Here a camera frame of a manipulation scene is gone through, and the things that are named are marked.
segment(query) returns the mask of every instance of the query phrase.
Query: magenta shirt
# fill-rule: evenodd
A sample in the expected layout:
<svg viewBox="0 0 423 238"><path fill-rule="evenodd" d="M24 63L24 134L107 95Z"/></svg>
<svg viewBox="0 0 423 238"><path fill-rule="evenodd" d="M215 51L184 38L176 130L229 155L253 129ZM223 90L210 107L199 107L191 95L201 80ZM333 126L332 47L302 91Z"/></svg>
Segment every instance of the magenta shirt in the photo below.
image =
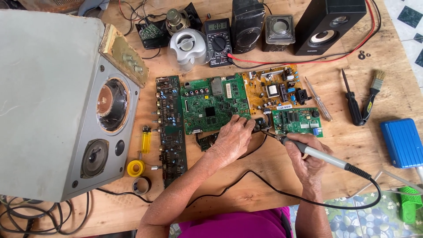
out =
<svg viewBox="0 0 423 238"><path fill-rule="evenodd" d="M234 212L179 223L182 233L178 238L286 238L280 219L282 212L291 225L288 207L251 213Z"/></svg>

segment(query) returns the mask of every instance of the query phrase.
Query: yellow lighter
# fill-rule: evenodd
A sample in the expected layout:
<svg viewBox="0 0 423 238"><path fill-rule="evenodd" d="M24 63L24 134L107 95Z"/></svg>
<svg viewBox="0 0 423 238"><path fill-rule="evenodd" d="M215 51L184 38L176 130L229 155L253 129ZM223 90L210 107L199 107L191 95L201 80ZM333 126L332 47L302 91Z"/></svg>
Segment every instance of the yellow lighter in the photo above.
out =
<svg viewBox="0 0 423 238"><path fill-rule="evenodd" d="M141 144L141 153L147 154L150 152L150 136L151 136L151 129L148 126L143 127L143 141Z"/></svg>

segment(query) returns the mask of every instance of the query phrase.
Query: gray speaker cabinet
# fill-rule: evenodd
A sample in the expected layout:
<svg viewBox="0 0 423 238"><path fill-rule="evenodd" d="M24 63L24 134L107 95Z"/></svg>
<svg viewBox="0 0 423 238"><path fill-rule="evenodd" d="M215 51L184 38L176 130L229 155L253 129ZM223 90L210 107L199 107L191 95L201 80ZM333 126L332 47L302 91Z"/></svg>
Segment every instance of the gray speaker cabinet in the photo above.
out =
<svg viewBox="0 0 423 238"><path fill-rule="evenodd" d="M0 10L0 194L61 202L123 176L148 68L97 18Z"/></svg>

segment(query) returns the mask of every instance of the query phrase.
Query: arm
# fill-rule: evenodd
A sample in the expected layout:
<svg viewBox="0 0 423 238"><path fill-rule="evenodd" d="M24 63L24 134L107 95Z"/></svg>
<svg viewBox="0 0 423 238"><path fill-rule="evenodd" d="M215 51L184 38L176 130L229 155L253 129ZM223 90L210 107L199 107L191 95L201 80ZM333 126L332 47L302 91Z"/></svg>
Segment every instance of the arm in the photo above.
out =
<svg viewBox="0 0 423 238"><path fill-rule="evenodd" d="M324 151L330 155L333 151L326 145L320 143L311 134L288 134L288 138L308 146ZM323 176L326 162L315 157L307 156L302 159L302 154L292 142L285 143L288 155L292 160L292 166L302 183L302 197L310 201L323 203L321 196L321 178ZM327 238L332 237L329 222L324 207L300 201L295 221L295 233L297 238Z"/></svg>
<svg viewBox="0 0 423 238"><path fill-rule="evenodd" d="M220 168L247 151L255 121L233 115L220 129L216 143L181 177L167 187L144 214L136 238L167 238L173 221L183 212L195 190Z"/></svg>

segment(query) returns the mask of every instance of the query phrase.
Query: tape roll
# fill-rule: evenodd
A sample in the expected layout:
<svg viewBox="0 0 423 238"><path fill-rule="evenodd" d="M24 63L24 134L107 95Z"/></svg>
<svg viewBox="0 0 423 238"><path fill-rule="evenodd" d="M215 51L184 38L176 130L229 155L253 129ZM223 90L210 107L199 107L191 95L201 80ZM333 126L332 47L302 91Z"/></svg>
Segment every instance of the tape roll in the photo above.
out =
<svg viewBox="0 0 423 238"><path fill-rule="evenodd" d="M140 181L140 180L144 180L144 181L147 183L147 185L148 185L148 188L147 188L145 191L140 191L140 190L137 188L137 183L138 183L138 181ZM142 176L142 177L136 178L136 179L134 180L134 182L132 183L132 191L134 192L134 194L136 194L136 195L138 195L138 196L142 196L142 195L144 195L144 194L148 193L148 191L150 191L150 189L151 189L151 180L150 180L149 178L145 177L145 176Z"/></svg>
<svg viewBox="0 0 423 238"><path fill-rule="evenodd" d="M131 177L138 177L140 176L144 170L146 169L146 165L141 160L134 160L128 164L126 171Z"/></svg>

